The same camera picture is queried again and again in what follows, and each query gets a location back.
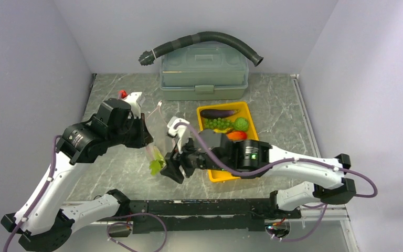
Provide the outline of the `orange red toy mango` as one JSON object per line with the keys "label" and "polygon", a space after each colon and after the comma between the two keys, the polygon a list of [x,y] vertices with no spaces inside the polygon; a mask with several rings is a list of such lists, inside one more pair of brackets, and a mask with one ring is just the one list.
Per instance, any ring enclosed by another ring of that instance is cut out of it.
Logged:
{"label": "orange red toy mango", "polygon": [[227,134],[228,139],[232,141],[241,141],[246,140],[248,135],[244,131],[231,131]]}

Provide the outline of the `yellow plastic tray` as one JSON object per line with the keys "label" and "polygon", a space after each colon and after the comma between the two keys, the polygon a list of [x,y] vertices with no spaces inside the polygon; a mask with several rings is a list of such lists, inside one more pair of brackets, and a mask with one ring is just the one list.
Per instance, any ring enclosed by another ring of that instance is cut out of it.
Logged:
{"label": "yellow plastic tray", "polygon": [[[204,109],[219,109],[219,110],[238,110],[238,113],[229,117],[231,121],[235,121],[238,117],[246,118],[249,121],[249,129],[246,131],[247,139],[259,140],[258,134],[256,132],[252,116],[248,107],[248,104],[245,101],[238,102],[230,102],[230,103],[220,103],[220,104],[212,104],[208,106],[201,106],[197,108],[197,116],[198,116],[198,124],[199,130],[202,131],[205,129],[204,122],[205,119],[199,114]],[[239,177],[233,176],[231,173],[227,171],[216,171],[209,170],[208,171],[209,179],[211,182],[222,182],[231,181],[239,179]]]}

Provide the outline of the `clear zip top bag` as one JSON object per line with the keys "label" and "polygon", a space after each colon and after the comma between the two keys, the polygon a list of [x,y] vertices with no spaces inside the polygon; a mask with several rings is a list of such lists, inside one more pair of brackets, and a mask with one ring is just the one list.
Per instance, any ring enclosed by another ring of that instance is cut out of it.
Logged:
{"label": "clear zip top bag", "polygon": [[162,100],[160,100],[155,109],[153,109],[146,116],[145,122],[149,130],[149,133],[153,137],[153,143],[151,144],[155,145],[160,150],[161,154],[164,157],[167,152],[170,152],[173,149],[175,145],[175,140],[167,136],[167,130],[168,130],[167,124],[169,120],[166,120],[166,118],[164,117],[164,113],[162,112],[162,106],[163,102]]}

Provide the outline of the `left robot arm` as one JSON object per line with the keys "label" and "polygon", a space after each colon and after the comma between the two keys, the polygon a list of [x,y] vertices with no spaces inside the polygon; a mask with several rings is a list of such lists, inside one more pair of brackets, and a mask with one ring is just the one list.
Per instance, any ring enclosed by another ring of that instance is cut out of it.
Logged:
{"label": "left robot arm", "polygon": [[1,220],[11,235],[20,235],[24,250],[54,251],[95,221],[128,217],[130,199],[116,189],[80,206],[64,207],[63,203],[87,168],[109,148],[140,149],[153,142],[141,112],[143,102],[138,93],[103,101],[88,120],[54,138],[51,164],[35,191],[20,210]]}

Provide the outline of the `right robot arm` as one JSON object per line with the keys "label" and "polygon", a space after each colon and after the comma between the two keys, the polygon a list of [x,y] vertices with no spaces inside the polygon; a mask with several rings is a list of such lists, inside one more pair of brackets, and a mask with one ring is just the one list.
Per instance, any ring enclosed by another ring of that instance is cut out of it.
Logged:
{"label": "right robot arm", "polygon": [[196,169],[227,171],[241,179],[284,176],[301,180],[301,184],[271,195],[268,211],[280,218],[308,203],[348,203],[356,195],[354,180],[345,176],[350,165],[347,155],[321,160],[266,142],[233,141],[224,133],[204,130],[189,137],[185,144],[178,141],[174,150],[166,154],[160,174],[178,184]]}

